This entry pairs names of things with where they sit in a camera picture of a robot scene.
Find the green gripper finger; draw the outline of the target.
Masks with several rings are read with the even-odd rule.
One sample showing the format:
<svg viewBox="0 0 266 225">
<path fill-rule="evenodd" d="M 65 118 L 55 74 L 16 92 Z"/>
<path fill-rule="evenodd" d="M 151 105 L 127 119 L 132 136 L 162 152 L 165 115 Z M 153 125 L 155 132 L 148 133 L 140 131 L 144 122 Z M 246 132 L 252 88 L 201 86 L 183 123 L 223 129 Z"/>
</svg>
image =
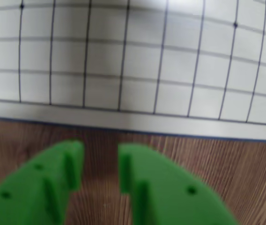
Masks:
<svg viewBox="0 0 266 225">
<path fill-rule="evenodd" d="M 211 188 L 148 146 L 120 144 L 118 173 L 135 225 L 237 224 Z"/>
<path fill-rule="evenodd" d="M 0 183 L 0 225 L 64 224 L 83 165 L 80 141 L 63 141 L 35 155 Z"/>
</svg>

